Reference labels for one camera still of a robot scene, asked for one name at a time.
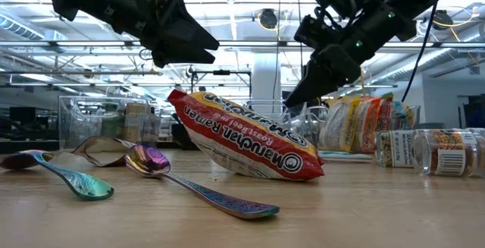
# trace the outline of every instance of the food package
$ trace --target food package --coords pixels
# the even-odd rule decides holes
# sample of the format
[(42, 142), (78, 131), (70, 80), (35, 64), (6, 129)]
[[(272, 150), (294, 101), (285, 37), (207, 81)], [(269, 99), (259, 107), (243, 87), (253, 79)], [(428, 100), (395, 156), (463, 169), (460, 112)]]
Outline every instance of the food package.
[(380, 98), (366, 99), (357, 109), (355, 138), (352, 144), (353, 152), (374, 153), (374, 130), (377, 124), (377, 114)]
[(332, 103), (327, 123), (320, 132), (319, 149), (349, 152), (355, 136), (360, 98), (341, 98)]
[(212, 93), (174, 90), (192, 141), (226, 169), (251, 177), (307, 181), (323, 176), (316, 148), (297, 133)]
[(421, 107), (407, 106), (400, 101), (383, 99), (379, 108), (379, 115), (375, 131), (383, 130), (413, 130), (419, 124)]
[(120, 166), (125, 165), (124, 156), (132, 146), (135, 144), (113, 137), (90, 137), (72, 154), (82, 156), (99, 167)]

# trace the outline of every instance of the jar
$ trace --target jar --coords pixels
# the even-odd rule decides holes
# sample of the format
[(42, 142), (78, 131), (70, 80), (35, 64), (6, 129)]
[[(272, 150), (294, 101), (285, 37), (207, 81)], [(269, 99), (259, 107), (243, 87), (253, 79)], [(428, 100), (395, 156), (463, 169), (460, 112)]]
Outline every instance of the jar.
[(468, 128), (467, 130), (475, 135), (478, 144), (478, 155), (481, 156), (478, 159), (477, 172), (474, 175), (485, 177), (485, 128)]
[(467, 130), (416, 130), (412, 135), (415, 169), (423, 175), (481, 176), (483, 154), (476, 135)]
[(413, 168), (411, 139), (413, 130), (389, 130), (377, 133), (376, 163), (384, 168)]

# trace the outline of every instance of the maruchan ramen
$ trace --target maruchan ramen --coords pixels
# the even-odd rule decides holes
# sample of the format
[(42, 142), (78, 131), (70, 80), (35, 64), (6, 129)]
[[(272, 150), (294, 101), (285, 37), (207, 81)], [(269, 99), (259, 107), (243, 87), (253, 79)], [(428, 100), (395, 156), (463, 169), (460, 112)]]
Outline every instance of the maruchan ramen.
[(332, 103), (327, 123), (319, 135), (319, 149), (351, 151), (360, 101), (360, 98), (342, 98)]
[(297, 133), (212, 93), (174, 90), (192, 141), (222, 167), (251, 177), (307, 181), (324, 175), (316, 148)]
[(355, 139), (353, 152), (374, 153), (374, 130), (377, 124), (377, 114), (380, 98), (367, 99), (360, 103), (357, 109)]

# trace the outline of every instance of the spoon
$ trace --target spoon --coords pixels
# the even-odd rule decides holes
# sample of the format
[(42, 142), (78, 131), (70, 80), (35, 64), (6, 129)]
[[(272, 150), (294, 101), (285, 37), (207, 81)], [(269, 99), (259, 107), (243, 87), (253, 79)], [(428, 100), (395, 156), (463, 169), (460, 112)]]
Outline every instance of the spoon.
[(113, 195), (114, 188), (96, 177), (70, 171), (49, 164), (54, 155), (42, 150), (25, 150), (5, 157), (0, 157), (0, 168), (17, 170), (41, 165), (59, 176), (67, 186), (82, 200), (102, 200)]
[(257, 202), (249, 202), (232, 196), (210, 190), (206, 187), (194, 184), (174, 174), (169, 174), (170, 162), (158, 149), (149, 146), (136, 145), (128, 150), (126, 155), (127, 167), (143, 177), (162, 178), (166, 177), (192, 191), (197, 197), (206, 201), (215, 208), (238, 218), (251, 219), (274, 215), (280, 211), (280, 207), (265, 205)]

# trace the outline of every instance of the metallic spoon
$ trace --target metallic spoon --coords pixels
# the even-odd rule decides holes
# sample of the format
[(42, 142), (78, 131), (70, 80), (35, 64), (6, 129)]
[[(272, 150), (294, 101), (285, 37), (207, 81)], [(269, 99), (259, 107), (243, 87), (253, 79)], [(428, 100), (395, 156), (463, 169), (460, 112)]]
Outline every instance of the metallic spoon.
[(54, 155), (42, 150), (25, 150), (14, 154), (0, 157), (0, 168), (5, 169), (24, 169), (35, 165), (41, 165), (59, 176), (67, 186), (83, 200), (102, 200), (113, 196), (114, 188), (96, 177), (84, 173), (70, 171), (49, 164)]
[(133, 146), (126, 155), (127, 167), (143, 177), (166, 177), (192, 191), (197, 197), (215, 208), (238, 218), (262, 218), (274, 215), (280, 207), (249, 202), (210, 190), (173, 174), (169, 174), (170, 162), (158, 149), (149, 146)]

